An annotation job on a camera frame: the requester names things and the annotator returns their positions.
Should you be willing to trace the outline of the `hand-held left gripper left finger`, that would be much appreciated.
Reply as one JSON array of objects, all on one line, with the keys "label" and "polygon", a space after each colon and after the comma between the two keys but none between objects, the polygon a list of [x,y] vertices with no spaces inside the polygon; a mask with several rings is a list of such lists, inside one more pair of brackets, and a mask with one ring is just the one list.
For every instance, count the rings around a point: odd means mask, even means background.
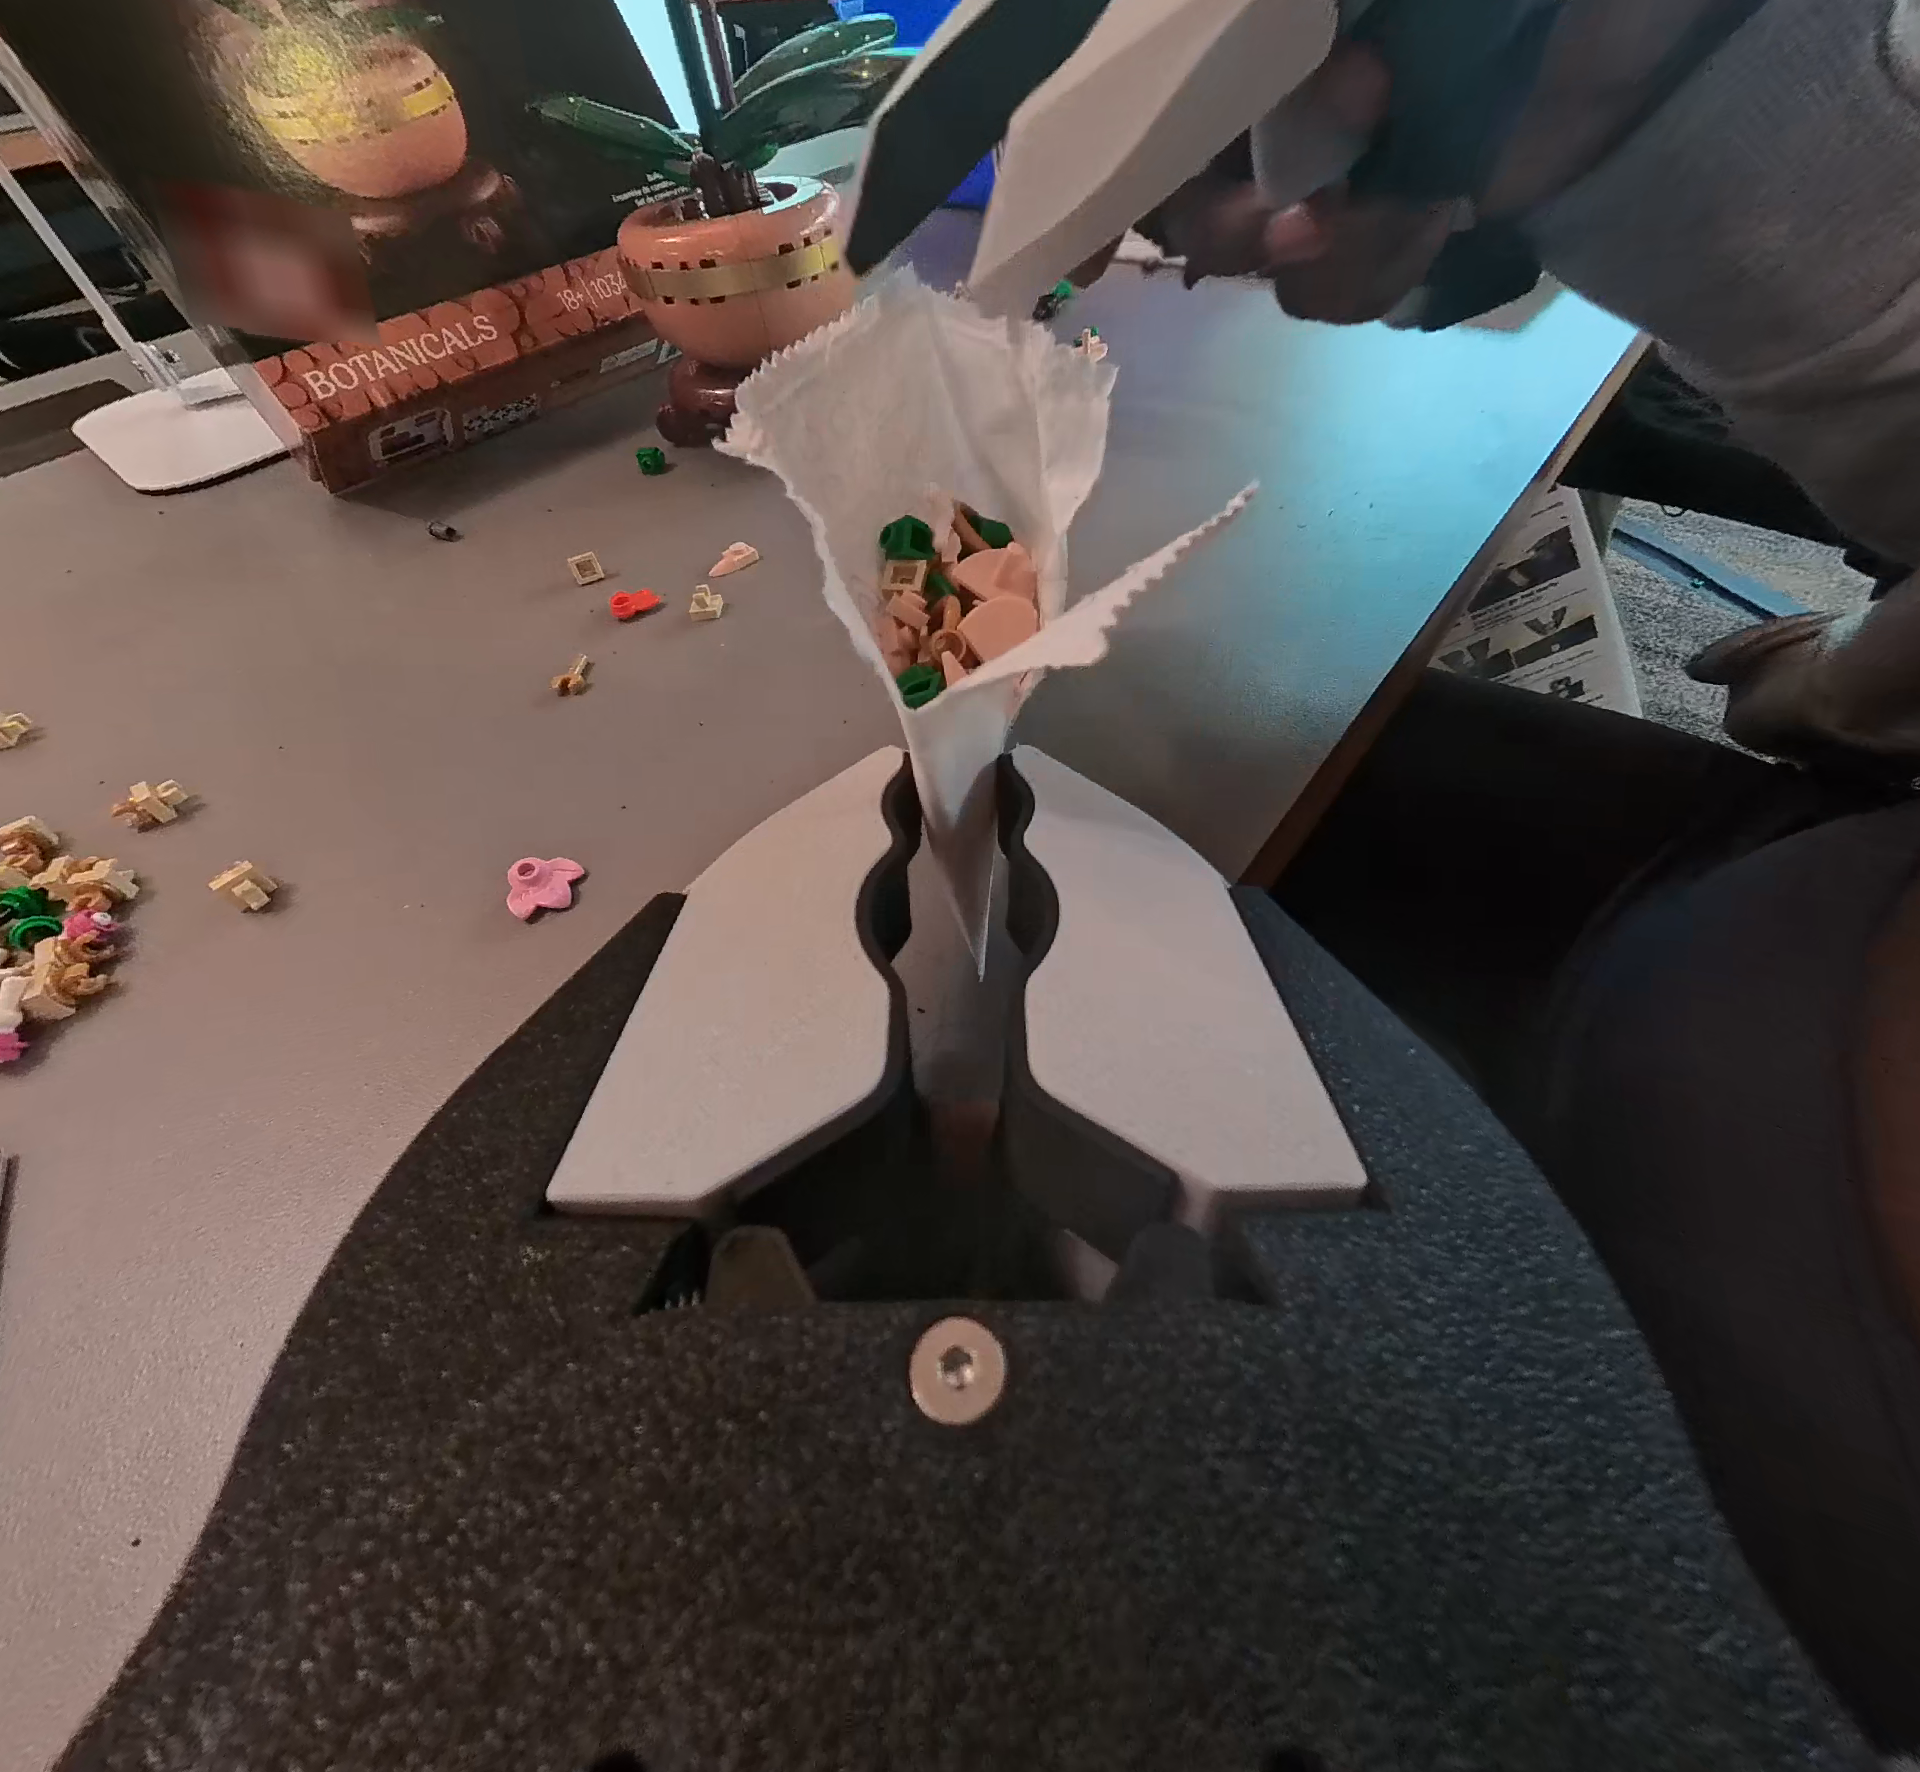
[{"label": "hand-held left gripper left finger", "polygon": [[547,1209],[699,1219],[877,1121],[908,1082],[913,766],[878,746],[681,895]]}]

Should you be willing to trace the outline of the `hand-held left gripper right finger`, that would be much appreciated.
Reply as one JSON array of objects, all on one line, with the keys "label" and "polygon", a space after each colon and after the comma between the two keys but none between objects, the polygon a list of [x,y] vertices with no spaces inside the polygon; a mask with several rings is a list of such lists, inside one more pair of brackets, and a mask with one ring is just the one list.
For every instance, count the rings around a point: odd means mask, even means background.
[{"label": "hand-held left gripper right finger", "polygon": [[1233,881],[1034,746],[999,762],[998,812],[1022,1193],[1067,1232],[1359,1203],[1367,1169]]}]

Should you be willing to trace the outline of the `white paper bag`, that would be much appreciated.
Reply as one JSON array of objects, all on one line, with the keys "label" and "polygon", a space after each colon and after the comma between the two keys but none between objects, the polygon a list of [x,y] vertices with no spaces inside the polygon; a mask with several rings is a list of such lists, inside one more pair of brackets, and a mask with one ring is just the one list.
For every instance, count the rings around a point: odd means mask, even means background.
[{"label": "white paper bag", "polygon": [[[1068,601],[1068,534],[1109,460],[1118,369],[1046,326],[896,272],[775,353],[738,395],[725,454],[766,468],[801,507],[825,601],[899,716],[923,842],[971,968],[991,964],[998,762],[1030,692],[1099,663],[1120,617],[1259,490],[1246,483],[1114,581]],[[1041,631],[923,710],[896,699],[877,646],[877,536],[951,503],[1007,520],[1038,565]]]}]

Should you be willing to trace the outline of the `heap of pink petals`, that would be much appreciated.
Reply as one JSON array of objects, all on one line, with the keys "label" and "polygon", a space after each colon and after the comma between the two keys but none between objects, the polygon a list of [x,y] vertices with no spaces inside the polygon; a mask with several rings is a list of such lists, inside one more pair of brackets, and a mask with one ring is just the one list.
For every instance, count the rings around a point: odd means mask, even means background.
[{"label": "heap of pink petals", "polygon": [[877,646],[908,710],[938,702],[1041,631],[1024,536],[969,503],[896,515],[877,536]]}]

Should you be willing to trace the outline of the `grey desk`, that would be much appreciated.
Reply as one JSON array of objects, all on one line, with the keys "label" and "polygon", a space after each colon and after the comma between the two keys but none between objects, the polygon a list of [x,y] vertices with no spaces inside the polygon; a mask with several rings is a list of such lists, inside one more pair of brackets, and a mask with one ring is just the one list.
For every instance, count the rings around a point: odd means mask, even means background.
[{"label": "grey desk", "polygon": [[[1259,483],[1018,733],[1241,874],[1592,421],[1634,332],[1583,298],[1418,335],[1118,271],[1074,590]],[[463,1075],[661,889],[896,739],[783,489],[645,478],[661,375],[349,503],[297,463],[134,495],[5,482],[5,815],[125,859],[115,991],[5,1070],[5,1767],[52,1767],[154,1622],[311,1285]],[[428,520],[463,528],[444,542]],[[687,598],[749,541],[762,559]],[[567,557],[606,585],[578,588]],[[615,624],[613,588],[657,617]],[[591,656],[585,696],[551,677]],[[160,830],[112,821],[176,777]],[[587,867],[517,921],[522,855]],[[280,880],[265,913],[207,894]]]}]

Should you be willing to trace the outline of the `blue plastic bin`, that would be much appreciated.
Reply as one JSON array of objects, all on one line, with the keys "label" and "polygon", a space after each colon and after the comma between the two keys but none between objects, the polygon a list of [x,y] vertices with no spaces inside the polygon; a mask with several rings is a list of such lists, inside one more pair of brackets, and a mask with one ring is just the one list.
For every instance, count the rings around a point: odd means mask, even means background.
[{"label": "blue plastic bin", "polygon": [[[853,19],[866,15],[885,15],[896,19],[896,49],[921,50],[938,23],[959,8],[962,0],[830,0],[835,16]],[[999,145],[991,149],[969,175],[948,195],[948,207],[986,212],[998,185],[998,154]]]}]

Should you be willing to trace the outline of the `person's dark trousers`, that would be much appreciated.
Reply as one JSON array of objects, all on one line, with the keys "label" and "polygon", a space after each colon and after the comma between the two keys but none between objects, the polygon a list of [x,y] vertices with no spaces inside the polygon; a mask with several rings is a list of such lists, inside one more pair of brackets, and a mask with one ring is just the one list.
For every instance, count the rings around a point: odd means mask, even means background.
[{"label": "person's dark trousers", "polygon": [[1428,671],[1272,895],[1545,1169],[1916,1762],[1916,782]]}]

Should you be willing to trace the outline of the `toy brick orchid pot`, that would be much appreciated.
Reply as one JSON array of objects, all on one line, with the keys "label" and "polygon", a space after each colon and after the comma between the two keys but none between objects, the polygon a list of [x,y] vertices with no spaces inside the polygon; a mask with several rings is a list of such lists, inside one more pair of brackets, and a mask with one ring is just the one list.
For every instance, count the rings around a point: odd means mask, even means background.
[{"label": "toy brick orchid pot", "polygon": [[645,317],[676,348],[657,431],[673,447],[714,447],[752,369],[856,300],[837,191],[822,175],[773,175],[773,163],[866,127],[913,56],[890,15],[830,16],[735,77],[717,3],[681,0],[681,10],[710,65],[691,127],[578,92],[541,95],[530,114],[639,180],[615,251]]}]

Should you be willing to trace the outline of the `cluster of tan pink pieces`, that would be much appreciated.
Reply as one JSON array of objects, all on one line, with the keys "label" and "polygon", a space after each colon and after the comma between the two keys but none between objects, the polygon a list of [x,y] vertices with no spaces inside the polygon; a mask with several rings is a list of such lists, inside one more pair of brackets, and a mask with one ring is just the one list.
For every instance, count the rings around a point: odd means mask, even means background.
[{"label": "cluster of tan pink pieces", "polygon": [[[717,590],[717,581],[727,581],[738,572],[749,572],[762,559],[759,548],[752,548],[749,541],[735,541],[710,567],[706,581],[696,585],[687,598],[687,612],[696,624],[714,624],[725,617],[727,598]],[[610,572],[597,555],[575,555],[567,557],[567,575],[578,588],[591,588],[591,585],[606,585]]]}]

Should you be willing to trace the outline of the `white pictogram label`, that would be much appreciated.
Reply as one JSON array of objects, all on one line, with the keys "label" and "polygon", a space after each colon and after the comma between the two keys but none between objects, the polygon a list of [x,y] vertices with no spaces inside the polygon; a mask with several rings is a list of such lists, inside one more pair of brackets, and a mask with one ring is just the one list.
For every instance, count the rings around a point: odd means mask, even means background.
[{"label": "white pictogram label", "polygon": [[1428,668],[1644,716],[1606,557],[1575,489],[1521,498]]}]

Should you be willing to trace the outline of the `pile of mixed small bricks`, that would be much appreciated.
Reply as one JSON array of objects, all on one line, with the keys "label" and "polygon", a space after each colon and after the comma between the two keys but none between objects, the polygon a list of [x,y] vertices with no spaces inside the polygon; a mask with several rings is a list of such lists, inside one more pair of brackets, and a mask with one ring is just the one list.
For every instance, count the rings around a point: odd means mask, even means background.
[{"label": "pile of mixed small bricks", "polygon": [[134,900],[120,859],[70,851],[39,815],[5,825],[5,1066],[115,985]]}]

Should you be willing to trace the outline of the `dark toy brick set box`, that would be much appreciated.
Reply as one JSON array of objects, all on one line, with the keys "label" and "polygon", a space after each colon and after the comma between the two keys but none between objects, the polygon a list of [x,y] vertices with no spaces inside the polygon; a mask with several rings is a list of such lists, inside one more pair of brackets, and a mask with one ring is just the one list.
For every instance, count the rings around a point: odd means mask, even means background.
[{"label": "dark toy brick set box", "polygon": [[652,353],[599,151],[667,100],[615,0],[5,0],[5,83],[330,490]]}]

